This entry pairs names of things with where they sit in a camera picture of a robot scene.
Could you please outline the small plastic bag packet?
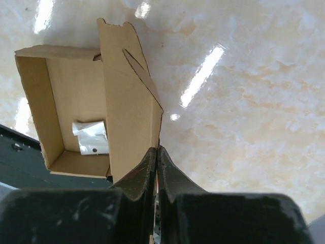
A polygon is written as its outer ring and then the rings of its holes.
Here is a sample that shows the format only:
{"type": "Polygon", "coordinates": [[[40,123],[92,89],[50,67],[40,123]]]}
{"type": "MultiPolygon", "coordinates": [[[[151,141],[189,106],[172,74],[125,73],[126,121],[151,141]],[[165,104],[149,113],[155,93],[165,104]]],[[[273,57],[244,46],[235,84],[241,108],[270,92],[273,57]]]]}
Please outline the small plastic bag packet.
{"type": "Polygon", "coordinates": [[[81,155],[108,155],[109,143],[104,121],[73,122],[72,131],[78,139],[81,155]]]}

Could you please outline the brown cardboard box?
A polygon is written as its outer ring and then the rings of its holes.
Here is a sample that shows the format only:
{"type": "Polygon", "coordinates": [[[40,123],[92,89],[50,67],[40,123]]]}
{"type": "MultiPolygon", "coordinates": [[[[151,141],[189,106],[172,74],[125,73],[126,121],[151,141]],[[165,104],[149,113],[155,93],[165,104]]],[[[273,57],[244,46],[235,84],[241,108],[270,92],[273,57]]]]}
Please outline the brown cardboard box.
{"type": "Polygon", "coordinates": [[[97,25],[98,49],[37,45],[15,61],[46,168],[119,181],[158,147],[164,111],[132,24],[97,25]],[[103,122],[109,152],[82,155],[74,122],[103,122]]]}

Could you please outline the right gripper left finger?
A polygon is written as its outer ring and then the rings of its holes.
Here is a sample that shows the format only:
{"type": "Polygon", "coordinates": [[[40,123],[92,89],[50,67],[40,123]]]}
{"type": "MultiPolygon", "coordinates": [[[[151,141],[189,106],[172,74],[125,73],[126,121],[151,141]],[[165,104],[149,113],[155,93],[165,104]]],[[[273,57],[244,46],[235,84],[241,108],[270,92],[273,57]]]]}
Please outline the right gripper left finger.
{"type": "Polygon", "coordinates": [[[153,243],[155,148],[102,189],[26,189],[1,202],[1,243],[153,243]]]}

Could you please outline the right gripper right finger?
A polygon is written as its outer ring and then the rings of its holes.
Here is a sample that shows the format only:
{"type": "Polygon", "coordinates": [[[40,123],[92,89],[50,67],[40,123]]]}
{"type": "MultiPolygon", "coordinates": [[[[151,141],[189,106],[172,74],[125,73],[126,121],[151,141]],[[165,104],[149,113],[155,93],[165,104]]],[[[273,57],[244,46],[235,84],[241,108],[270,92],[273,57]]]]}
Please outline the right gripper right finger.
{"type": "Polygon", "coordinates": [[[157,150],[162,243],[313,243],[286,195],[210,193],[157,150]]]}

